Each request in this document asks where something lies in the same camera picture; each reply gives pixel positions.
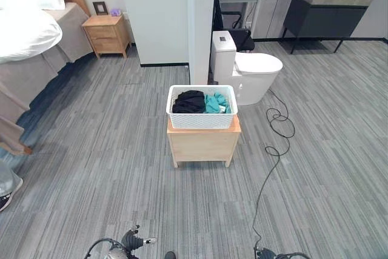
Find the toilet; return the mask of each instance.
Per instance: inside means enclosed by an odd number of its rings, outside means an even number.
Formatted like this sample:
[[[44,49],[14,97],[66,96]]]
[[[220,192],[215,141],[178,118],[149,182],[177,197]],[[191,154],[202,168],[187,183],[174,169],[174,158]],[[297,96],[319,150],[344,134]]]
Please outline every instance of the toilet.
[[[282,62],[263,53],[238,53],[230,33],[213,32],[210,67],[218,84],[231,85],[237,105],[258,103],[267,92]]]

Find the wooden nightstand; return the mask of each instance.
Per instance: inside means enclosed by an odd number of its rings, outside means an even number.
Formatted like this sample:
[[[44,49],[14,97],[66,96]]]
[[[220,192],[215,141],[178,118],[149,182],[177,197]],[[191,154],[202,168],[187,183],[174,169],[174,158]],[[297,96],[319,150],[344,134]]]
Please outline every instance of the wooden nightstand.
[[[225,166],[229,167],[240,133],[237,115],[225,130],[174,129],[169,118],[167,136],[174,167],[184,161],[225,161]]]
[[[82,26],[97,58],[105,53],[120,53],[127,57],[125,50],[131,42],[122,15],[93,15]]]

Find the laundry basket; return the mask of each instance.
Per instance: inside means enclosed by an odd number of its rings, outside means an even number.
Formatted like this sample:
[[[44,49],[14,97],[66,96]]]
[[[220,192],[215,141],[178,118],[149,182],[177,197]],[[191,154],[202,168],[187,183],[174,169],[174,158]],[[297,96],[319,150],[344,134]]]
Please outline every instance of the laundry basket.
[[[178,95],[189,90],[199,90],[204,94],[224,95],[231,113],[173,113],[172,106]],[[237,114],[237,102],[233,87],[229,85],[172,85],[167,98],[166,112],[176,129],[228,129],[233,116]]]

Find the striped carpet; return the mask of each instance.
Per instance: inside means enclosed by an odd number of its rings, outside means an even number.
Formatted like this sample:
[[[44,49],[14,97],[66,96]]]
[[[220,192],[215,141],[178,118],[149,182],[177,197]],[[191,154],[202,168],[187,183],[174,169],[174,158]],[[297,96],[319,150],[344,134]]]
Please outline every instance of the striped carpet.
[[[259,42],[284,68],[272,90],[288,105],[296,135],[264,189],[261,246],[311,258],[388,258],[388,49],[379,41]],[[163,258],[253,258],[255,200],[286,142],[267,123],[282,105],[267,93],[239,108],[242,135],[230,167],[173,168],[165,113],[185,67],[140,68],[129,58],[86,56],[69,64],[19,120],[33,155],[2,159],[23,177],[0,214],[0,257],[83,258],[100,237],[133,224]],[[108,244],[92,252],[103,258]]]

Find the purple box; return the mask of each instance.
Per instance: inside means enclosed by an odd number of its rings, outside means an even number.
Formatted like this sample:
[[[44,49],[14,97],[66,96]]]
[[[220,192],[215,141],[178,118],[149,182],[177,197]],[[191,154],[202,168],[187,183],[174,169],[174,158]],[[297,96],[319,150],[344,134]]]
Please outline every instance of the purple box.
[[[110,10],[110,15],[112,16],[121,16],[121,9],[113,8]]]

